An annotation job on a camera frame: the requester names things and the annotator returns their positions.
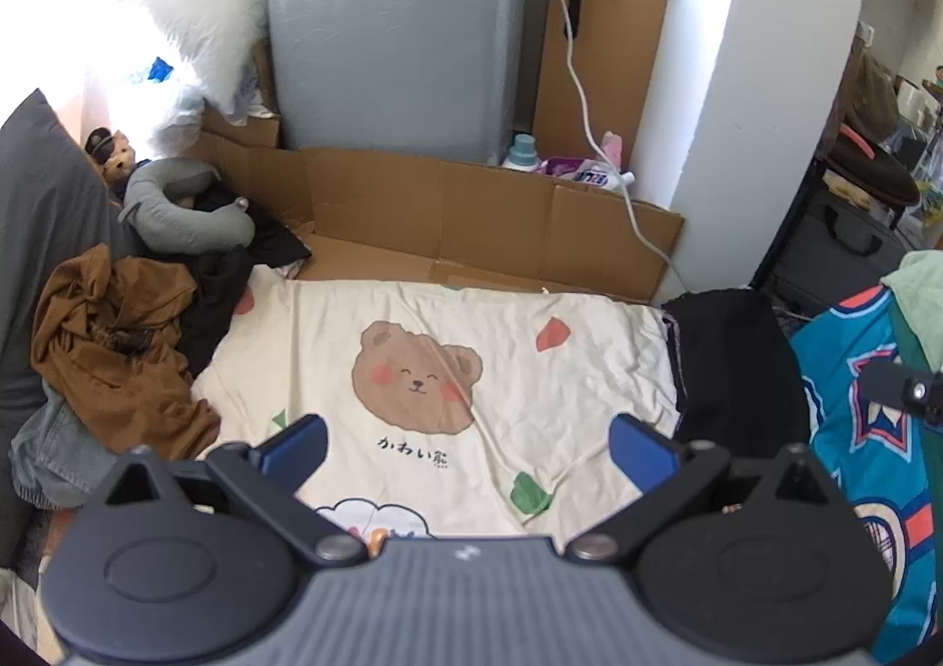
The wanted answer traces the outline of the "black shorts with bear pattern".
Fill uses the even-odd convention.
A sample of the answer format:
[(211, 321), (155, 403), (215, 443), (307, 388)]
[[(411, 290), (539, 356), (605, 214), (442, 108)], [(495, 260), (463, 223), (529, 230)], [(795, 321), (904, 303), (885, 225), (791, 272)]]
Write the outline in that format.
[(799, 364), (764, 294), (684, 294), (663, 304), (662, 316), (678, 390), (674, 438), (705, 439), (744, 459), (770, 459), (809, 439)]

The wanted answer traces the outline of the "teal printed blanket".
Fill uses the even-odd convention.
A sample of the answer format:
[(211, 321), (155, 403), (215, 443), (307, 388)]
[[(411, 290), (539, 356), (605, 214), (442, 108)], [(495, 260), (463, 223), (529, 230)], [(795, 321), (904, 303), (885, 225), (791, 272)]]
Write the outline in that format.
[(791, 337), (809, 405), (810, 449), (853, 506), (892, 575), (892, 602), (871, 653), (891, 664), (938, 632), (938, 517), (925, 428), (860, 385), (872, 362), (927, 366), (893, 292), (855, 294)]

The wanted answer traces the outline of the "mint green cloth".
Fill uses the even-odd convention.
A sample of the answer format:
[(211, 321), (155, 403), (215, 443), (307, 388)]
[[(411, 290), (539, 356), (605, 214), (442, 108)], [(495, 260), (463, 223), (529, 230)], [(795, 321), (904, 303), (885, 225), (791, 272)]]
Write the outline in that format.
[(911, 251), (882, 278), (895, 296), (909, 329), (916, 335), (930, 369), (943, 360), (943, 253)]

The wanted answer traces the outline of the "cream bear print bedsheet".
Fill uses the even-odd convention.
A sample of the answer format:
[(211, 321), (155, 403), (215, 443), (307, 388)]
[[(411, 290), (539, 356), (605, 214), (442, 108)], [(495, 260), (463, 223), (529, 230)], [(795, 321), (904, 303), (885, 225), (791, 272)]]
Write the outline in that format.
[(655, 308), (262, 267), (192, 391), (225, 443), (323, 418), (328, 454), (297, 497), (371, 549), (393, 537), (566, 543), (638, 497), (609, 455), (614, 418), (662, 434), (680, 422)]

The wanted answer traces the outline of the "black garment under neck pillow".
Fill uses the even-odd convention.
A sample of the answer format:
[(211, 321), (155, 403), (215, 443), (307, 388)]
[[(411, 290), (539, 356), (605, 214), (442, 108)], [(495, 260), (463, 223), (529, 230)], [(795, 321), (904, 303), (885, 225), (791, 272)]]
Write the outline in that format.
[(312, 251), (301, 238), (267, 209), (249, 200), (246, 212), (254, 224), (254, 236), (248, 246), (169, 258), (186, 265), (197, 285), (189, 307), (180, 313), (180, 339), (176, 345), (180, 355), (186, 357), (193, 378), (208, 368), (220, 340), (229, 332), (252, 269), (265, 265), (283, 276), (294, 276), (312, 257)]

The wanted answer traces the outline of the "brown crumpled garment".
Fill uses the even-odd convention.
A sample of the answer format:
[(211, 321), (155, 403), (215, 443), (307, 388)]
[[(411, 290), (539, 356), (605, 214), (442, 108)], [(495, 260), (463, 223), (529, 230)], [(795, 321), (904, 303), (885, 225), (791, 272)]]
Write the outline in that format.
[(186, 460), (216, 441), (220, 418), (190, 395), (177, 350), (194, 292), (180, 263), (114, 259), (97, 245), (59, 263), (38, 297), (32, 368), (115, 454), (143, 444)]

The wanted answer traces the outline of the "light blue denim jeans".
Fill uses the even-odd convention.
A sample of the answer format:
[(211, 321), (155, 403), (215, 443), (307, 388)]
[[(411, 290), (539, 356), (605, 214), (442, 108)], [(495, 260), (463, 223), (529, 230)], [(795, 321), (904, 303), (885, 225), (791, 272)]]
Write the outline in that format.
[(40, 510), (75, 510), (101, 486), (118, 455), (94, 438), (48, 382), (43, 391), (47, 402), (11, 441), (13, 489)]

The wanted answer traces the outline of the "dark hat on suitcase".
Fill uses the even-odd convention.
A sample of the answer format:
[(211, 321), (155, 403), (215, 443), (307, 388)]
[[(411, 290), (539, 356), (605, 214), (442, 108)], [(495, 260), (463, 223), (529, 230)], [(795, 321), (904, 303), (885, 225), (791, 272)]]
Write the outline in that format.
[(899, 118), (892, 77), (862, 39), (853, 40), (823, 132), (823, 158), (839, 176), (901, 215), (918, 204), (919, 189), (905, 165), (882, 147)]

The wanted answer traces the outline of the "flattened brown cardboard box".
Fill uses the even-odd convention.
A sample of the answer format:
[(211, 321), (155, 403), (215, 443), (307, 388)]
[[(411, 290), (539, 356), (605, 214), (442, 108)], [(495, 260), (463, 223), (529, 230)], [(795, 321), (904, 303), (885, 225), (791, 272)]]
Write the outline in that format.
[(617, 193), (500, 164), (383, 150), (241, 146), (193, 151), (233, 192), (314, 234), (328, 278), (602, 292), (647, 302), (681, 216)]

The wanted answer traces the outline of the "grey neck pillow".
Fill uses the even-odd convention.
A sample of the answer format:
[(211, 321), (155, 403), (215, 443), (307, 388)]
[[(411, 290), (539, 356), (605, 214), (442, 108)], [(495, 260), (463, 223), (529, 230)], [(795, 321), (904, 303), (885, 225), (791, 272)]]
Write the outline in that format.
[(157, 254), (200, 256), (248, 246), (256, 225), (248, 215), (246, 198), (238, 197), (214, 211), (180, 204), (219, 181), (219, 171), (200, 160), (151, 161), (128, 179), (118, 220), (130, 222), (147, 248)]

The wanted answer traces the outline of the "small bear plush toy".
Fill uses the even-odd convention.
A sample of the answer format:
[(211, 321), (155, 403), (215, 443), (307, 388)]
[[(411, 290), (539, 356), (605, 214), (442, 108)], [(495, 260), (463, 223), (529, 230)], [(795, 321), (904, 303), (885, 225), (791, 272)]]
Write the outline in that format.
[(126, 181), (136, 170), (136, 150), (121, 131), (96, 128), (86, 138), (85, 152), (96, 163), (97, 170), (109, 187)]

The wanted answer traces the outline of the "white plastic bag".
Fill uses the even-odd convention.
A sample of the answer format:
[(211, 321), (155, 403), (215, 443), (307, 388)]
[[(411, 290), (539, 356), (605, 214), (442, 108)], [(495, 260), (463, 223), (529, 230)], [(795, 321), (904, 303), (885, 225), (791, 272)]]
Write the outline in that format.
[(254, 51), (269, 39), (269, 0), (122, 0), (189, 68), (192, 87), (232, 125), (258, 100)]

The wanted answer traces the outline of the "detergent bottles by wall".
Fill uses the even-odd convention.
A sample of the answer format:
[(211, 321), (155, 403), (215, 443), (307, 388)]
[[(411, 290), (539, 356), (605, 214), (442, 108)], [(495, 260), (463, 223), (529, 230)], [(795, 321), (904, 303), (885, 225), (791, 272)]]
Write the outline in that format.
[(602, 165), (602, 161), (597, 159), (577, 159), (577, 157), (541, 159), (537, 154), (534, 136), (518, 133), (500, 166), (505, 170), (537, 173), (563, 179), (563, 181), (580, 182), (580, 184), (588, 184), (588, 186), (609, 190), (609, 192), (619, 192), (619, 182), (622, 182), (625, 187), (633, 186), (635, 175), (622, 168), (624, 143), (619, 134), (606, 131), (602, 136), (601, 147), (608, 166)]

